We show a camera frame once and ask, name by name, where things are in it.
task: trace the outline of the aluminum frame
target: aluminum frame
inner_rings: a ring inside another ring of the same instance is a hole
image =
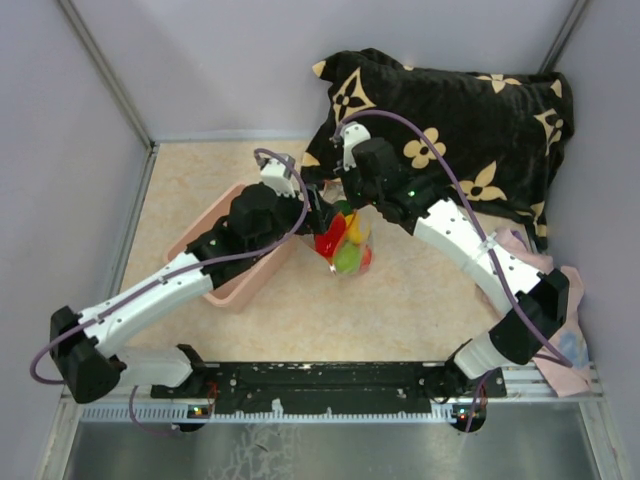
[[[120,253],[114,262],[111,280],[108,284],[107,291],[105,292],[106,296],[112,296],[118,292],[124,277],[129,253],[133,244],[133,238],[142,212],[144,198],[151,181],[151,174],[157,157],[158,148],[153,138],[150,136],[139,111],[135,107],[130,96],[127,94],[126,88],[118,81],[109,62],[102,54],[99,45],[94,40],[93,35],[87,28],[73,1],[55,1],[67,19],[70,28],[77,35],[79,41],[85,48],[92,64],[96,68],[96,71],[103,79],[106,88],[112,94],[114,102],[122,112],[126,121],[134,129],[140,141],[148,149],[148,158],[142,171],[138,193],[133,201],[126,234],[121,241],[119,249]],[[558,32],[557,37],[540,65],[540,72],[547,72],[555,67],[572,34],[576,30],[580,21],[584,18],[584,14],[590,3],[591,0],[575,1],[569,15]],[[579,403],[583,421],[585,422],[585,427],[587,429],[588,439],[596,458],[596,463],[601,477],[619,480],[631,479],[632,473],[630,465],[624,455],[624,448],[616,432],[611,418],[610,408],[606,402],[606,398],[597,376],[597,371],[593,365],[591,366],[591,372],[592,380],[596,387],[592,395],[586,397],[559,399],[555,396],[533,364],[525,367],[505,369],[504,373],[508,396],[504,399],[494,399],[492,402],[554,403],[563,401]],[[81,405],[77,405],[69,396],[68,392],[63,392],[49,436],[46,453],[41,459],[41,465],[36,478],[41,480],[58,480],[63,478],[71,452],[71,446],[80,421],[105,420],[105,418],[101,416],[102,414],[96,413],[100,411],[111,412],[107,414],[107,421],[109,422],[129,421],[128,417],[124,415],[122,410],[123,405],[126,405],[126,402],[123,403],[123,400],[128,398],[129,393],[130,392],[128,391],[124,392],[116,390],[100,402],[83,407]],[[429,421],[447,421],[447,411],[449,411],[448,409],[452,403],[466,403],[470,401],[471,399],[468,397],[451,399],[449,404],[442,407],[436,407],[436,410],[439,413],[435,414],[433,417],[429,417]],[[140,414],[141,421],[157,422],[158,418],[154,415],[161,415],[166,421],[172,421],[174,419],[183,418],[184,414],[182,412],[184,412],[184,409],[189,405],[189,403],[198,402],[202,402],[202,399],[186,399],[179,401],[151,399],[149,397],[149,389],[141,389],[136,401],[136,411]],[[255,422],[260,420],[260,418],[254,418],[253,416],[238,416],[236,418],[223,419],[216,418],[214,415],[210,421],[215,423],[216,421]]]

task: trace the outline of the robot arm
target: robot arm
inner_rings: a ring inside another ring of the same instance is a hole
[[[285,160],[293,166],[293,159]],[[78,403],[95,401],[116,386],[184,386],[203,365],[187,345],[164,350],[125,345],[179,305],[251,268],[269,246],[295,228],[304,202],[298,199],[289,170],[275,159],[259,163],[262,182],[246,187],[232,201],[229,215],[168,265],[105,302],[78,313],[64,307],[52,315],[52,341],[84,325],[51,350]],[[295,233],[324,233],[337,209],[314,186],[306,188],[310,210]],[[251,254],[261,250],[262,254]]]
[[[436,247],[469,274],[503,319],[460,347],[445,365],[443,388],[460,392],[469,380],[509,363],[524,365],[542,347],[514,311],[489,251],[504,267],[506,282],[535,328],[549,339],[564,324],[569,282],[559,270],[545,275],[510,255],[493,237],[483,241],[471,222],[425,177],[410,175],[392,146],[371,138],[358,123],[342,131],[343,161],[336,170],[349,202],[375,206],[383,217]]]

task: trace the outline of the black bracket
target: black bracket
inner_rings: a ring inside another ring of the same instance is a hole
[[[567,320],[569,279],[557,268],[539,277],[540,282],[530,292],[518,292],[516,297],[540,333],[551,338]],[[513,309],[489,331],[489,337],[502,356],[518,365],[526,365],[542,348]]]
[[[359,143],[351,151],[357,168],[336,169],[347,200],[354,208],[373,205],[383,218],[413,234],[418,218],[447,198],[424,175],[416,176],[398,160],[393,146],[382,138]]]
[[[78,325],[80,315],[63,307],[51,315],[51,340]],[[83,331],[72,335],[51,349],[64,383],[78,403],[90,403],[108,394],[120,381],[125,367],[117,357],[106,358],[98,352],[93,339]]]
[[[207,364],[206,374],[198,374],[199,392],[185,382],[190,388],[154,386],[151,397],[204,399],[215,384],[217,414],[270,413],[276,400],[288,414],[429,413],[431,400],[440,394],[433,379],[445,368],[423,362]],[[468,382],[467,393],[476,382]],[[496,370],[486,382],[486,395],[506,393],[502,371]]]

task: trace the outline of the gold flower pattern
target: gold flower pattern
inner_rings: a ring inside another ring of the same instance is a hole
[[[427,128],[424,134],[431,143],[433,143],[433,146],[436,147],[438,153],[444,155],[447,151],[447,146],[442,142],[438,142],[438,129],[433,127]],[[404,153],[405,157],[412,159],[411,166],[413,168],[425,168],[431,160],[436,159],[435,154],[422,140],[411,140],[407,142],[402,153]]]
[[[491,185],[494,177],[496,176],[496,162],[493,161],[489,166],[480,171],[475,181],[462,180],[460,187],[467,196],[467,199],[471,201],[484,201],[488,202],[501,198],[506,200],[507,196],[498,187]]]
[[[336,124],[352,113],[376,106],[364,93],[360,79],[360,67],[349,75],[332,100]]]
[[[480,75],[476,77],[478,80],[486,80],[491,82],[491,86],[493,87],[493,91],[496,93],[500,93],[504,87],[507,85],[522,85],[515,78],[504,78],[502,73],[493,73],[489,75]]]
[[[304,152],[304,154],[302,155],[302,166],[303,167],[319,167],[320,161],[310,153]]]
[[[556,94],[556,97],[562,98],[562,82],[560,80],[556,80],[551,84],[551,90]]]
[[[544,201],[531,205],[531,210],[533,211],[533,226],[536,230],[536,235],[538,235],[539,237],[546,237],[547,226],[538,224],[538,219],[540,218],[540,215],[542,215],[542,211],[544,210]],[[531,216],[531,212],[525,212],[522,210],[516,210],[516,213],[518,215],[524,215],[528,217]]]
[[[318,62],[313,67],[311,67],[311,70],[313,70],[313,73],[315,73],[318,78],[322,78],[322,72],[324,72],[324,67],[326,66],[327,61],[322,60],[321,62]]]
[[[555,108],[551,110],[547,110],[539,115],[534,115],[533,117],[538,120],[542,124],[542,128],[544,128],[544,135],[547,138],[547,150],[545,155],[549,155],[549,147],[555,142],[559,142],[562,138],[562,126],[564,125],[564,120],[561,118],[556,119],[555,121],[549,122],[549,117],[554,115],[558,115]]]

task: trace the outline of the pink towel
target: pink towel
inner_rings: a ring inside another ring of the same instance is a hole
[[[540,255],[527,251],[526,246],[518,240],[509,229],[498,228],[496,241],[511,255],[542,272],[549,273],[553,270],[553,258],[548,255]],[[589,367],[589,354],[587,344],[578,325],[578,305],[584,295],[584,284],[580,274],[573,267],[561,267],[560,271],[569,279],[569,305],[567,308],[567,320],[564,326],[551,337],[551,344],[556,347],[573,363],[569,369],[556,365],[548,360],[534,358],[534,362],[540,369],[549,385],[556,391],[559,397],[566,397],[591,389],[591,374]],[[481,294],[484,301],[488,299]],[[547,348],[540,350],[541,354],[553,356]]]

